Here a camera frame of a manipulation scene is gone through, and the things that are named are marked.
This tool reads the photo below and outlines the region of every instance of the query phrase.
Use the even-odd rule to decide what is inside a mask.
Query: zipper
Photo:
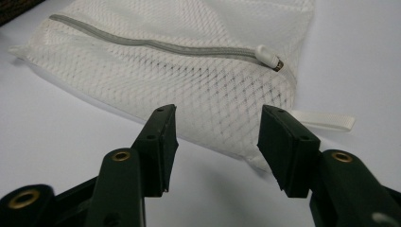
[[[119,37],[64,15],[54,14],[49,18],[113,44],[147,46],[161,51],[185,56],[214,57],[248,61],[262,66],[268,66],[275,72],[280,71],[280,69],[282,69],[284,66],[283,62],[280,61],[276,55],[272,54],[271,51],[269,51],[269,49],[264,45],[259,45],[255,50],[233,47],[187,47],[176,44],[167,44],[154,40],[133,40]]]

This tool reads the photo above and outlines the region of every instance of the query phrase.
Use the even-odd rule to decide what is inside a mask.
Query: white mesh bag
[[[10,52],[62,87],[268,169],[262,105],[291,109],[313,0],[77,0]]]

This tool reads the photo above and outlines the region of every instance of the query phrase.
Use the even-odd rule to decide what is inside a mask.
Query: gray zipper
[[[96,37],[100,40],[110,42],[113,44],[129,45],[129,46],[146,46],[149,48],[165,51],[168,53],[174,53],[178,55],[194,56],[194,57],[213,57],[213,58],[224,58],[224,59],[235,59],[241,61],[248,61],[258,65],[268,67],[265,63],[258,60],[255,56],[255,52],[249,48],[234,48],[234,47],[187,47],[176,44],[166,44],[154,40],[133,40],[124,37],[119,37],[103,30],[97,29],[94,26],[88,25],[81,21],[73,18],[53,14],[49,17],[51,20],[58,21],[73,27],[87,35]],[[283,67],[283,63],[279,61],[276,68],[271,68],[274,71],[279,71]],[[290,82],[293,83],[295,77],[290,77]]]

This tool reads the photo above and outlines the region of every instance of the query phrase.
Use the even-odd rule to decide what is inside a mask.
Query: screw hole
[[[333,158],[336,160],[343,162],[343,163],[351,163],[352,162],[352,157],[349,154],[343,153],[343,152],[334,152],[332,154]]]
[[[9,202],[9,208],[21,209],[29,206],[39,198],[40,194],[41,193],[36,189],[28,189],[26,191],[23,191],[12,198],[12,200]]]
[[[113,155],[112,159],[117,162],[122,162],[130,158],[130,153],[127,151],[120,151]]]

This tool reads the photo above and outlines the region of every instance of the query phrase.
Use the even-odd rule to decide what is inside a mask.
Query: white table surface
[[[35,75],[7,53],[70,1],[46,1],[0,27],[0,197],[28,184],[56,194],[97,175],[142,125]],[[321,150],[358,156],[401,191],[400,1],[317,0],[299,68],[295,109],[350,114],[349,133],[312,130]],[[170,192],[146,199],[148,226],[314,226],[309,200],[288,199],[270,173],[179,140]]]

